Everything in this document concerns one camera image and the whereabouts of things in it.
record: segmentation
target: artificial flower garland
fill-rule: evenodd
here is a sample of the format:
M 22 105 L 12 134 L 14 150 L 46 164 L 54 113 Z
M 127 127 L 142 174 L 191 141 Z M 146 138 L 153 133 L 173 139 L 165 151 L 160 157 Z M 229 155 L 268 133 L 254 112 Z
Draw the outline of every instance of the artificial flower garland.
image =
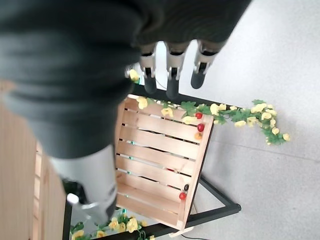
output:
M 196 106 L 195 101 L 183 101 L 181 105 L 172 104 L 169 101 L 159 101 L 149 97 L 139 96 L 137 99 L 139 109 L 146 108 L 149 104 L 163 105 L 161 110 L 162 115 L 173 117 L 173 109 L 182 109 L 185 111 L 181 121 L 185 124 L 192 124 L 199 116 L 210 115 L 213 116 L 214 124 L 225 124 L 227 119 L 234 122 L 235 127 L 243 127 L 248 125 L 253 127 L 258 125 L 264 133 L 266 144 L 268 145 L 280 145 L 282 143 L 290 141 L 290 135 L 288 133 L 280 133 L 279 128 L 276 127 L 277 112 L 273 105 L 267 104 L 263 100 L 253 100 L 254 106 L 252 108 L 241 108 L 231 106 L 227 110 L 226 104 L 217 105 L 215 103 L 210 106 L 206 104 L 200 104 Z
M 155 236 L 146 236 L 146 232 L 142 229 L 148 224 L 145 220 L 137 221 L 134 216 L 128 217 L 127 214 L 120 214 L 118 217 L 113 217 L 111 221 L 106 224 L 98 225 L 95 224 L 97 229 L 90 234 L 85 234 L 84 223 L 78 222 L 75 226 L 70 226 L 71 240 L 90 240 L 95 238 L 102 238 L 107 236 L 106 231 L 116 231 L 117 233 L 123 233 L 128 231 L 133 233 L 134 231 L 139 232 L 139 237 L 137 240 L 154 240 Z

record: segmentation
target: yellow artificial flower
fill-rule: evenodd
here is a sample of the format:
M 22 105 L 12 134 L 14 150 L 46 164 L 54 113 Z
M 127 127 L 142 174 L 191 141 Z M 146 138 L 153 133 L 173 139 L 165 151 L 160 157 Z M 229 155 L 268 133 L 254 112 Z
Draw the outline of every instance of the yellow artificial flower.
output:
M 148 100 L 143 96 L 139 96 L 136 99 L 136 101 L 139 103 L 138 104 L 139 109 L 144 109 L 148 106 Z
M 250 116 L 246 119 L 246 123 L 248 124 L 249 127 L 253 127 L 257 121 L 258 120 L 255 116 Z
M 124 222 L 120 223 L 117 228 L 119 233 L 123 233 L 126 231 L 126 224 Z
M 126 229 L 129 233 L 133 233 L 135 230 L 138 230 L 138 222 L 137 219 L 131 218 L 129 222 L 126 224 Z
M 255 114 L 255 113 L 261 113 L 261 111 L 267 106 L 266 103 L 260 103 L 257 104 L 256 106 L 251 108 L 251 113 Z
M 147 221 L 146 221 L 146 220 L 142 220 L 142 221 L 141 221 L 141 226 L 142 226 L 142 227 L 148 226 Z
M 242 126 L 244 126 L 244 125 L 246 125 L 246 124 L 247 124 L 246 121 L 241 120 L 241 121 L 235 122 L 235 123 L 234 123 L 234 126 L 236 126 L 236 127 L 242 127 Z
M 276 128 L 276 127 L 272 128 L 272 133 L 274 135 L 277 135 L 279 133 L 279 128 Z
M 227 109 L 227 105 L 225 105 L 225 104 L 220 104 L 219 107 L 218 107 L 219 111 L 224 111 L 226 109 Z
M 277 112 L 275 110 L 272 109 L 267 109 L 265 110 L 267 113 L 270 113 L 272 116 L 277 116 Z
M 196 108 L 199 109 L 199 108 L 204 107 L 204 106 L 205 106 L 205 104 L 203 103 L 203 104 L 198 105 Z
M 139 74 L 134 69 L 130 69 L 129 75 L 130 75 L 130 79 L 133 82 L 137 82 L 139 80 L 139 78 L 140 78 Z
M 111 222 L 109 223 L 109 228 L 111 228 L 112 230 L 116 229 L 118 227 L 118 219 L 116 217 L 113 217 L 111 219 Z
M 184 122 L 185 124 L 191 124 L 195 121 L 197 121 L 197 118 L 195 116 L 185 116 L 184 118 L 182 118 L 182 122 Z
M 290 141 L 291 139 L 290 139 L 290 135 L 288 134 L 288 133 L 285 133 L 285 134 L 283 134 L 283 139 L 284 140 L 286 140 L 286 141 Z
M 71 239 L 76 240 L 77 237 L 82 237 L 84 234 L 85 234 L 85 231 L 83 230 L 76 231 L 74 234 L 72 234 Z
M 271 128 L 274 128 L 275 125 L 276 125 L 276 120 L 271 119 L 271 120 L 270 120 L 270 127 L 271 127 Z
M 172 118 L 172 117 L 174 116 L 174 113 L 173 113 L 173 111 L 172 111 L 172 108 L 170 108 L 170 107 L 163 108 L 163 109 L 161 110 L 161 113 L 162 113 L 163 116 L 169 115 L 170 118 Z
M 215 103 L 211 104 L 210 111 L 213 115 L 218 115 L 219 106 Z
M 264 112 L 264 113 L 262 113 L 262 115 L 261 115 L 261 120 L 270 119 L 270 118 L 272 118 L 272 115 L 271 115 L 271 113 L 269 113 L 269 112 Z
M 102 238 L 102 237 L 105 237 L 107 236 L 107 234 L 104 232 L 104 231 L 97 231 L 96 232 L 96 238 Z

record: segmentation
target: wooden crate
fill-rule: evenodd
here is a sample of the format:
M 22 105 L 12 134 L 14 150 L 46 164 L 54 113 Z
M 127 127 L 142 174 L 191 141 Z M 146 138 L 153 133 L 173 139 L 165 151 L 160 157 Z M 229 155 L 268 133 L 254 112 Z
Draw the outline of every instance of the wooden crate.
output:
M 160 104 L 143 110 L 136 99 L 118 108 L 115 130 L 117 205 L 172 228 L 185 228 L 202 162 L 213 127 L 213 117 L 203 115 L 187 125 L 184 111 L 174 109 L 163 117 Z M 194 135 L 204 123 L 201 140 Z M 179 194 L 189 185 L 185 200 Z

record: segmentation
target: wooden wall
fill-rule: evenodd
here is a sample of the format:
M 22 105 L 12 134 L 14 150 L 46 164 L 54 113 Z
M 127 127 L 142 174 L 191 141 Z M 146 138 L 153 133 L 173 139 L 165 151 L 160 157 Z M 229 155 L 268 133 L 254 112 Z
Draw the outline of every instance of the wooden wall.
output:
M 61 240 L 65 194 L 45 155 L 41 156 L 37 182 L 36 139 L 25 121 L 3 105 L 2 95 L 10 87 L 0 81 L 1 239 Z

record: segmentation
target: robotic arm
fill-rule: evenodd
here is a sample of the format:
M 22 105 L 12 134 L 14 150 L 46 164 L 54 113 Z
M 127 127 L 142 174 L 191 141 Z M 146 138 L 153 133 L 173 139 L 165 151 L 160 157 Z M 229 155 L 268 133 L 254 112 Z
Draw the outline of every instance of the robotic arm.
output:
M 116 206 L 117 105 L 140 59 L 157 90 L 155 44 L 167 45 L 167 95 L 179 93 L 185 51 L 200 41 L 191 85 L 199 88 L 250 0 L 0 3 L 0 77 L 15 83 L 7 107 L 28 121 L 60 175 L 67 199 L 97 223 Z

